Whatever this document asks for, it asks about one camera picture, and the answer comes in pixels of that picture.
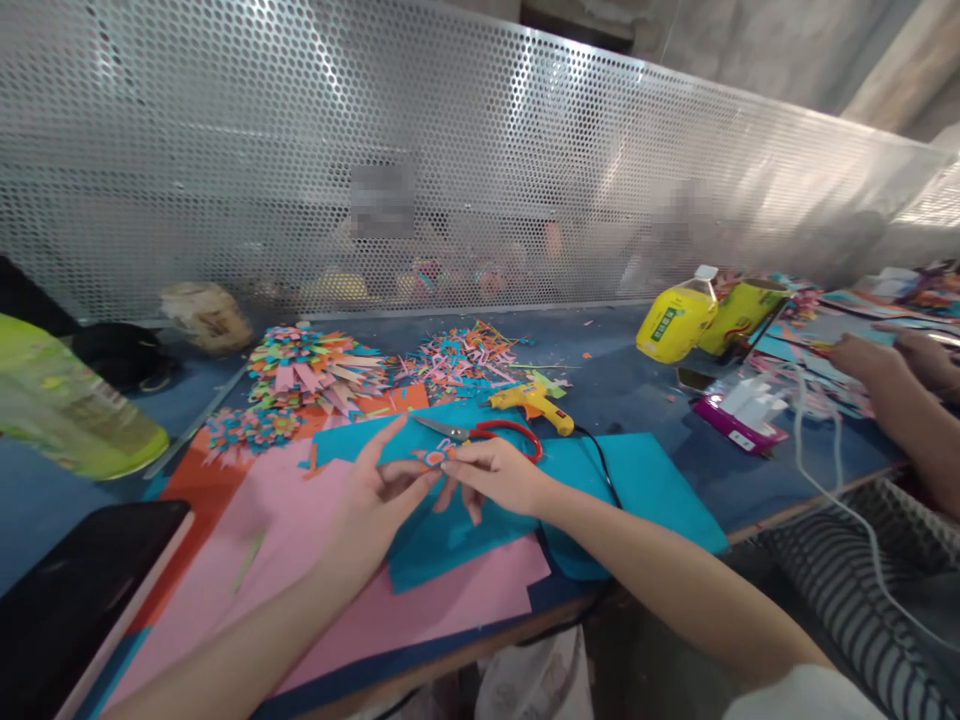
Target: table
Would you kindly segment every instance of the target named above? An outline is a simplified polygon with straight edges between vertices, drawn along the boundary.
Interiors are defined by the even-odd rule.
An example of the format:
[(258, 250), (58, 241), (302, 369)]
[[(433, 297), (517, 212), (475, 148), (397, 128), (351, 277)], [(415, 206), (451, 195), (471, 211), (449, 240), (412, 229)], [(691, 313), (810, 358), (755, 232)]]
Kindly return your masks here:
[[(559, 369), (573, 384), (563, 409), (594, 433), (653, 433), (728, 534), (731, 543), (781, 522), (816, 502), (814, 489), (793, 464), (793, 440), (777, 447), (773, 460), (749, 457), (693, 415), (676, 387), (675, 369), (659, 365), (634, 347), (646, 306), (597, 307), (483, 313), (465, 317), (362, 318), (316, 323), (342, 329), (385, 353), (412, 350), (416, 341), (450, 327), (491, 322), (508, 337), (527, 336), (520, 362), (575, 366)], [(182, 432), (232, 377), (237, 357), (209, 360), (177, 348), (185, 372), (167, 390), (136, 402), (171, 434)], [(241, 384), (227, 404), (242, 406)], [(791, 431), (791, 415), (778, 424)], [(553, 428), (535, 423), (535, 431), (553, 436)], [(804, 461), (817, 478), (833, 481), (833, 427), (804, 423)], [(32, 451), (0, 440), (8, 480), (0, 484), (0, 592), (5, 592), (70, 528), (92, 510), (139, 499), (149, 490), (142, 474), (92, 484), (53, 467)], [(872, 421), (848, 421), (842, 451), (849, 489), (902, 463), (900, 451)], [(167, 468), (164, 475), (173, 470)], [(531, 637), (571, 618), (587, 606), (596, 584), (575, 583), (555, 572), (533, 586), (534, 613), (526, 618), (460, 633), (355, 663), (265, 703), (257, 717), (336, 717), (358, 703), (389, 700), (405, 689)], [(316, 708), (325, 706), (319, 711)]]

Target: person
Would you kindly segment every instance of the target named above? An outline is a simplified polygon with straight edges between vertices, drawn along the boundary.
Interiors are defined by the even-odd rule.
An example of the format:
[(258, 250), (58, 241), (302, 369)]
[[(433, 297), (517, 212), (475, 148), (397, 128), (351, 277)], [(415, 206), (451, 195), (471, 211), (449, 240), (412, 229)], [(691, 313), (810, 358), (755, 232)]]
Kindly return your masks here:
[[(399, 527), (439, 480), (436, 470), (421, 474), (415, 460), (379, 464), (404, 422), (395, 420), (360, 453), (329, 540), (306, 576), (104, 720), (251, 715), (373, 576)], [(883, 717), (788, 615), (693, 543), (556, 482), (502, 439), (462, 446), (442, 467), (488, 501), (569, 534), (652, 613), (722, 664), (747, 690), (727, 720)], [(577, 717), (589, 714), (587, 706)]]
[(922, 332), (875, 327), (895, 332), (892, 346), (845, 334), (830, 362), (863, 384), (877, 424), (913, 464), (842, 498), (874, 529), (879, 557), (859, 522), (833, 505), (757, 543), (814, 616), (821, 646), (890, 717), (956, 720), (960, 420), (945, 404), (960, 406), (960, 368)]
[(939, 510), (960, 520), (960, 368), (929, 335), (896, 333), (892, 347), (844, 334), (831, 364), (867, 389), (877, 423), (910, 457)]

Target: yellow drink bottle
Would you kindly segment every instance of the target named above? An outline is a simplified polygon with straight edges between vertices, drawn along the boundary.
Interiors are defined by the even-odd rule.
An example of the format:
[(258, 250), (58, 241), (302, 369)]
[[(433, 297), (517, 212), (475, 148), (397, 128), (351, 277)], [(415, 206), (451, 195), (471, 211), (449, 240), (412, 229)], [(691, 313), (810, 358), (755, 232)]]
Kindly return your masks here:
[(701, 265), (696, 275), (664, 290), (637, 333), (637, 350), (657, 362), (683, 360), (717, 316), (717, 296), (710, 281), (717, 269)]
[(0, 314), (0, 432), (94, 480), (158, 458), (167, 433), (55, 337)]

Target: metal mesh screen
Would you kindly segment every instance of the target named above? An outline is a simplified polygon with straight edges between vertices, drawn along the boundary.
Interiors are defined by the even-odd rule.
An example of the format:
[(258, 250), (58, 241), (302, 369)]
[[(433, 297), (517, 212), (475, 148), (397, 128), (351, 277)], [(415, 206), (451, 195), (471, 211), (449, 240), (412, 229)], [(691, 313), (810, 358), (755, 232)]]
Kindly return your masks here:
[(0, 249), (85, 318), (199, 279), (300, 313), (831, 282), (948, 161), (414, 0), (0, 13)]
[(914, 267), (960, 255), (960, 163), (940, 172), (893, 219), (857, 274), (887, 265)]

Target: sleeve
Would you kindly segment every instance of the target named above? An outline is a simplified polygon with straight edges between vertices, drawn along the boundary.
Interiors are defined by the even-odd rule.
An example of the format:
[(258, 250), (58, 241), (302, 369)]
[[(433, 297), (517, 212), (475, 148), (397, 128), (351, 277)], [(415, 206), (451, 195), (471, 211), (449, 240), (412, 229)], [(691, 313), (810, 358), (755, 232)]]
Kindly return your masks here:
[(724, 720), (884, 720), (857, 687), (835, 670), (800, 665), (780, 682), (733, 702)]

